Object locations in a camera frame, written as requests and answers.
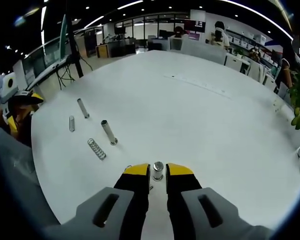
office chair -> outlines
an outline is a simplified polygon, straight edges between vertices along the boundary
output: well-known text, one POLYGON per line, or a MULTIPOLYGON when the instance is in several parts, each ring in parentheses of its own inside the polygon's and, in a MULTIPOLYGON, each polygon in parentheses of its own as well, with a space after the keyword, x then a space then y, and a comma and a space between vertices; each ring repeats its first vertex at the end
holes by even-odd
POLYGON ((183 44, 183 39, 179 37, 169 37, 169 51, 180 51, 182 44, 183 44))

window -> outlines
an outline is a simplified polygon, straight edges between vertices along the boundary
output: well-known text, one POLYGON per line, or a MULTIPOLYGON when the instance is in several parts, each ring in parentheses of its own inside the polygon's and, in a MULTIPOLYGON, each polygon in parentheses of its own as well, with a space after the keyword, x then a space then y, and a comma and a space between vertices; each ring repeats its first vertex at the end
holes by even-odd
POLYGON ((143 17, 133 19, 133 36, 137 40, 144 39, 144 18, 143 17))
POLYGON ((176 27, 182 27, 182 29, 185 29, 185 20, 188 20, 189 15, 188 14, 176 14, 175 15, 175 26, 176 27))
POLYGON ((123 22, 123 26, 125 27, 125 37, 133 37, 132 28, 133 28, 133 20, 127 20, 123 22))
POLYGON ((167 31, 173 33, 174 29, 174 19, 175 16, 173 14, 164 14, 159 15, 159 36, 158 37, 166 37, 166 34, 160 32, 160 30, 167 31))
POLYGON ((148 36, 158 37, 158 15, 145 17, 145 39, 148 36))

person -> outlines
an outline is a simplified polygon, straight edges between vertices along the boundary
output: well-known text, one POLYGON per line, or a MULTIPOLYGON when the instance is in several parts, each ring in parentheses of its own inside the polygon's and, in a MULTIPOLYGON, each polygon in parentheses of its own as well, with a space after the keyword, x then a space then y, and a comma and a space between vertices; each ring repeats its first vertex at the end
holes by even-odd
POLYGON ((229 37, 225 34, 225 24, 222 21, 217 21, 214 24, 215 32, 211 38, 211 44, 215 46, 221 46, 225 50, 230 47, 229 37))
POLYGON ((174 28, 174 35, 171 36, 172 38, 186 38, 188 35, 184 31, 184 29, 181 26, 176 26, 174 28))
POLYGON ((281 83, 285 84, 288 88, 291 88, 293 86, 291 71, 298 70, 300 70, 300 57, 295 53, 292 45, 287 43, 283 46, 281 70, 275 80, 277 88, 280 88, 281 83))
POLYGON ((261 53, 259 51, 259 48, 257 46, 254 46, 249 50, 249 57, 256 61, 257 63, 260 62, 261 59, 261 53))

floor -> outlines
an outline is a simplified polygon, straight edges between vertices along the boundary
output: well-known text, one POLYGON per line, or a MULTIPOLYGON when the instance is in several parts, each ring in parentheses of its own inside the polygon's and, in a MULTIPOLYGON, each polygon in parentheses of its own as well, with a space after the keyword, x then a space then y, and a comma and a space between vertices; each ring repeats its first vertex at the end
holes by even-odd
MULTIPOLYGON (((136 54, 141 54, 146 52, 147 49, 145 48, 139 48, 136 50, 136 54)), ((92 56, 89 58, 83 58, 80 60, 80 65, 83 71, 83 75, 86 75, 90 73, 91 71, 94 71, 96 69, 99 69, 107 64, 111 64, 117 60, 126 58, 131 55, 126 56, 120 56, 120 57, 112 57, 112 58, 98 58, 97 56, 92 56)), ((76 66, 74 64, 71 64, 69 66, 69 70, 71 73, 71 76, 76 80, 80 81, 80 78, 77 73, 76 66)), ((65 68, 61 69, 59 71, 59 75, 62 76, 65 72, 65 68)), ((64 77, 65 79, 70 79, 69 75, 65 73, 64 77)), ((63 83, 65 86, 68 86, 71 84, 70 80, 63 80, 63 83)), ((58 81, 58 77, 56 74, 51 75, 48 79, 46 79, 44 82, 42 82, 39 87, 34 88, 36 92, 38 92, 42 97, 44 98, 45 102, 49 102, 59 91, 60 91, 60 85, 58 81)))

metal cylinder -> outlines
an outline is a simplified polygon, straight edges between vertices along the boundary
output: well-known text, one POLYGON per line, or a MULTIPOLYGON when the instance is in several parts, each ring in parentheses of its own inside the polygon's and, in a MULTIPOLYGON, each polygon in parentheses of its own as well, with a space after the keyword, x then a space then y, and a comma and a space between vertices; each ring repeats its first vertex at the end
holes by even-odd
POLYGON ((107 120, 103 120, 101 122, 101 126, 103 127, 103 130, 105 131, 106 135, 108 136, 108 138, 110 140, 110 144, 116 145, 118 143, 118 139, 115 138, 107 120))
POLYGON ((70 132, 75 131, 75 117, 74 116, 69 117, 69 130, 70 130, 70 132))
POLYGON ((153 180, 160 181, 164 175, 162 174, 164 170, 164 164, 161 161, 157 161, 153 165, 153 180))
POLYGON ((80 109, 81 109, 83 115, 84 115, 84 118, 85 118, 85 119, 89 118, 90 115, 89 115, 89 113, 87 112, 87 110, 86 110, 86 108, 85 108, 85 105, 84 105, 84 103, 82 102, 81 98, 78 98, 78 99, 77 99, 77 102, 78 102, 78 104, 79 104, 79 107, 80 107, 80 109))

